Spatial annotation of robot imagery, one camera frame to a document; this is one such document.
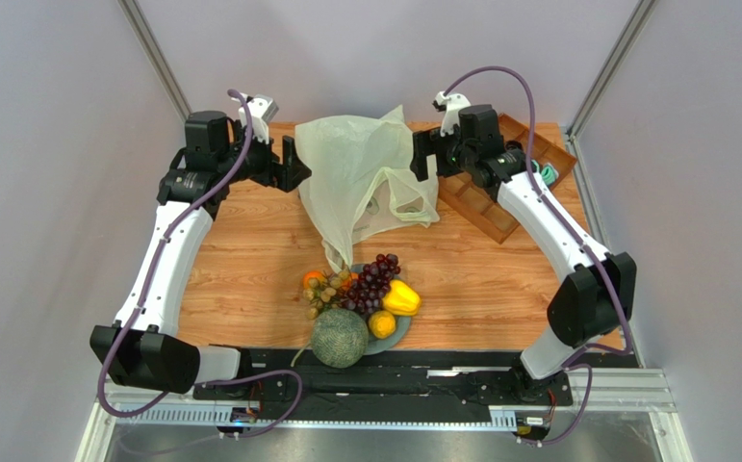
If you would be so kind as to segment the fake dark red grapes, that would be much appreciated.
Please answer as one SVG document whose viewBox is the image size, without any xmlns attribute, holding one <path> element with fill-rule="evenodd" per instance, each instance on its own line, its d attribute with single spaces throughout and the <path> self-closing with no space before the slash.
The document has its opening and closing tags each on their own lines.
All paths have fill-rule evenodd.
<svg viewBox="0 0 742 462">
<path fill-rule="evenodd" d="M 382 309 L 382 299 L 400 273 L 399 260 L 395 254 L 378 254 L 370 263 L 354 265 L 351 273 L 341 307 L 366 318 Z"/>
</svg>

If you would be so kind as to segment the fake netted melon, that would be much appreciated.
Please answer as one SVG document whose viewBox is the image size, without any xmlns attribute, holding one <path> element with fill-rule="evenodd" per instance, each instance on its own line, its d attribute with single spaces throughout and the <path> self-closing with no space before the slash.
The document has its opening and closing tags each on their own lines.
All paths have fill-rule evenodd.
<svg viewBox="0 0 742 462">
<path fill-rule="evenodd" d="M 290 367 L 310 348 L 325 366 L 346 369 L 363 357 L 369 336 L 364 320 L 356 313 L 346 309 L 326 311 L 316 318 L 308 344 L 295 354 Z"/>
</svg>

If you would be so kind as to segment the fake yellow bell pepper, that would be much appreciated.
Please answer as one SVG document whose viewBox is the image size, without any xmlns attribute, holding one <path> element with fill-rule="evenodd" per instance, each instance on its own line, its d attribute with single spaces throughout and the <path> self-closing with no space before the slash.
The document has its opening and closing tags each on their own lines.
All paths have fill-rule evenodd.
<svg viewBox="0 0 742 462">
<path fill-rule="evenodd" d="M 395 316 L 414 317 L 422 307 L 422 298 L 405 282 L 394 279 L 390 291 L 382 298 L 382 306 Z"/>
</svg>

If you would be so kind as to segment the fake green orange mango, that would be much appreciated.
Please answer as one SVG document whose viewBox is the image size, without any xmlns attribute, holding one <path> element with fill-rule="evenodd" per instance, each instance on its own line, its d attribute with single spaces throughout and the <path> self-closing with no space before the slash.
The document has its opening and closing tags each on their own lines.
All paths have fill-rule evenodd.
<svg viewBox="0 0 742 462">
<path fill-rule="evenodd" d="M 328 278 L 321 271 L 309 271 L 303 276 L 302 285 L 304 289 L 323 289 L 328 285 Z"/>
</svg>

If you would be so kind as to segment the fake brown longan bunch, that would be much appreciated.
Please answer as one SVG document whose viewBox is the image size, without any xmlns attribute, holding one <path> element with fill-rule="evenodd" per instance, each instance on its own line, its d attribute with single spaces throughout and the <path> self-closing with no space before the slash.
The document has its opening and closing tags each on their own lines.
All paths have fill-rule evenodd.
<svg viewBox="0 0 742 462">
<path fill-rule="evenodd" d="M 325 311 L 345 308 L 347 305 L 347 290 L 351 287 L 353 274 L 343 269 L 336 273 L 324 273 L 328 278 L 328 285 L 323 289 L 304 289 L 302 285 L 302 299 L 307 303 L 306 317 L 315 320 Z"/>
</svg>

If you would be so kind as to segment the translucent pale green plastic bag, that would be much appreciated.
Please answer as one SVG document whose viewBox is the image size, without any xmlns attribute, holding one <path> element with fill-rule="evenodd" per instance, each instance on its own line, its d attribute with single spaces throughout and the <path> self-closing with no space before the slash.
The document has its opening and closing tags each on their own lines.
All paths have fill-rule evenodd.
<svg viewBox="0 0 742 462">
<path fill-rule="evenodd" d="M 333 115 L 294 129 L 311 176 L 298 188 L 333 270 L 355 263 L 353 247 L 373 235 L 439 221 L 438 180 L 411 169 L 413 131 L 397 106 L 380 118 Z"/>
</svg>

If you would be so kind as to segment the grey round plate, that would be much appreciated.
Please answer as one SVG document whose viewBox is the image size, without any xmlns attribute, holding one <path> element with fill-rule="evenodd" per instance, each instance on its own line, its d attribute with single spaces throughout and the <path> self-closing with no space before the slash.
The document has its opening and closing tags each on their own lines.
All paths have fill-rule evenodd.
<svg viewBox="0 0 742 462">
<path fill-rule="evenodd" d="M 399 279 L 399 280 L 403 281 L 399 277 L 399 275 L 397 275 L 395 277 L 395 279 Z M 360 316 L 365 321 L 367 327 L 368 327 L 368 318 L 370 316 L 371 315 L 369 315 L 366 318 Z M 379 352 L 385 351 L 385 350 L 393 347 L 398 341 L 400 341 L 404 337 L 404 334 L 407 332 L 407 330 L 409 328 L 409 325 L 410 325 L 410 322 L 411 322 L 411 319 L 413 317 L 396 316 L 396 318 L 397 318 L 397 330 L 396 330 L 396 332 L 392 336 L 390 336 L 387 339 L 383 339 L 383 340 L 376 339 L 370 333 L 370 331 L 369 331 L 369 333 L 370 333 L 370 339 L 369 339 L 369 344 L 368 344 L 368 346 L 366 348 L 366 352 L 365 352 L 366 355 L 377 354 Z"/>
</svg>

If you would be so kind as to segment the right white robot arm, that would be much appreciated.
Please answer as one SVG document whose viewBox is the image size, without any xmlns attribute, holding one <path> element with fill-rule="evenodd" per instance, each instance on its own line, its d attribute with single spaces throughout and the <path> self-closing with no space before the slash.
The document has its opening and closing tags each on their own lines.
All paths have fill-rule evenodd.
<svg viewBox="0 0 742 462">
<path fill-rule="evenodd" d="M 441 125 L 413 137 L 417 179 L 427 178 L 429 156 L 436 158 L 439 177 L 468 174 L 525 229 L 560 282 L 547 309 L 548 327 L 520 356 L 520 376 L 546 379 L 573 365 L 600 337 L 628 331 L 636 264 L 596 241 L 564 209 L 532 162 L 534 138 L 507 141 L 497 112 L 460 94 L 434 105 L 444 115 Z"/>
</svg>

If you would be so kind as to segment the fake yellow lemon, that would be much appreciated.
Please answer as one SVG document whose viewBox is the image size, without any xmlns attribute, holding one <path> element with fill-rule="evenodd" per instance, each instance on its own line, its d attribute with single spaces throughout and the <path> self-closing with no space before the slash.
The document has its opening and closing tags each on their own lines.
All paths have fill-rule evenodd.
<svg viewBox="0 0 742 462">
<path fill-rule="evenodd" d="M 397 330 L 397 318 L 387 310 L 374 312 L 368 318 L 368 328 L 376 339 L 387 339 Z"/>
</svg>

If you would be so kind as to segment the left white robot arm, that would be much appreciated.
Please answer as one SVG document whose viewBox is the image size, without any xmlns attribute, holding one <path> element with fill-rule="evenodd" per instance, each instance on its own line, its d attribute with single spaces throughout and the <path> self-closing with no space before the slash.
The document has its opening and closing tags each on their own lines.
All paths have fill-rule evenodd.
<svg viewBox="0 0 742 462">
<path fill-rule="evenodd" d="M 275 154 L 272 111 L 245 110 L 232 119 L 219 111 L 189 115 L 186 145 L 160 180 L 151 241 L 129 297 L 109 326 L 94 327 L 90 347 L 113 383 L 185 394 L 196 384 L 239 375 L 234 346 L 193 346 L 177 337 L 180 310 L 199 247 L 233 183 L 253 181 L 289 193 L 311 171 L 294 139 Z"/>
</svg>

